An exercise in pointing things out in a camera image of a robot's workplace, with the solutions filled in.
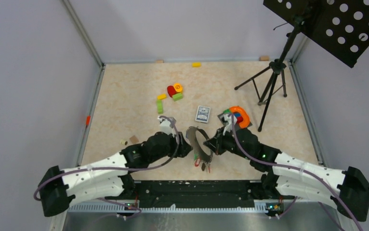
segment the white wall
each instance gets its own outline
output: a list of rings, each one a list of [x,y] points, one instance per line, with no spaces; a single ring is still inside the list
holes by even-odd
[[[273,31],[285,21],[263,0],[71,3],[105,63],[277,58],[292,31],[290,25]]]
[[[98,74],[59,0],[0,0],[0,231],[48,229],[33,192],[73,165]]]
[[[369,48],[351,69],[311,41],[296,67],[327,163],[369,180]]]

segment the black ring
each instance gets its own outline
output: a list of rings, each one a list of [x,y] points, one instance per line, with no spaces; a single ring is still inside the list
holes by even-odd
[[[207,135],[206,131],[203,129],[199,129],[193,126],[190,126],[186,131],[186,137],[189,139],[190,145],[193,147],[193,150],[197,153],[200,157],[200,161],[205,163],[207,166],[210,166],[210,162],[213,159],[213,151],[210,150],[210,155],[205,153],[201,148],[199,142],[196,138],[196,131],[199,131],[206,140],[209,140],[209,136]]]

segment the red block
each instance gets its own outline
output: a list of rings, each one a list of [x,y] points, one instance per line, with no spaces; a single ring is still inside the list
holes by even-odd
[[[176,90],[174,89],[174,87],[173,86],[168,86],[168,94],[169,94],[169,96],[172,98],[173,97],[173,95],[175,95],[176,94]]]
[[[241,123],[241,122],[243,122],[243,117],[242,116],[240,116],[240,117],[237,117],[237,123]]]

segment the tripod leg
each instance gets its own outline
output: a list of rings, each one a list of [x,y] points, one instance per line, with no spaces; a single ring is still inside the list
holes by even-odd
[[[270,66],[268,66],[266,69],[258,72],[256,75],[254,75],[253,77],[247,79],[246,81],[244,81],[242,84],[238,85],[237,87],[234,88],[234,90],[238,90],[239,88],[241,88],[242,86],[244,86],[246,83],[250,82],[251,80],[255,79],[256,77],[258,77],[259,75],[261,75],[262,73],[268,71],[270,69]]]
[[[281,71],[281,78],[282,78],[282,88],[284,90],[284,97],[286,97],[287,96],[287,86],[285,85],[284,69]]]
[[[273,83],[274,74],[275,73],[273,72],[272,75],[271,75],[271,77],[270,77],[270,80],[267,83],[267,86],[265,86],[265,89],[263,91],[263,94],[261,95],[260,100],[258,101],[258,105],[266,104],[266,103],[264,103],[264,99],[267,96],[268,90],[270,90],[271,84]]]
[[[277,77],[278,77],[278,74],[276,74],[276,73],[273,73],[272,76],[271,76],[271,79],[272,79],[271,90],[270,90],[270,94],[268,95],[268,100],[267,100],[267,103],[265,105],[263,117],[261,118],[261,123],[260,123],[260,126],[258,127],[258,131],[263,130],[263,124],[264,124],[265,116],[267,115],[268,106],[270,105],[271,97],[273,96],[274,87],[275,87],[275,83],[277,81]]]

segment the music stand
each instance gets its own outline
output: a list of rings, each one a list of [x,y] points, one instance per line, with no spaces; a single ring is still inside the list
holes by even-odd
[[[262,96],[258,94],[260,99],[258,105],[265,104],[258,131],[263,129],[268,106],[275,93],[275,84],[280,74],[284,97],[287,96],[284,78],[286,65],[283,62],[299,33],[305,34],[351,68],[369,46],[369,0],[264,0],[264,6],[293,25],[294,29],[287,34],[288,40],[279,59],[270,62],[266,69],[234,88],[238,90],[253,81],[258,94],[254,79],[269,69],[273,70]]]

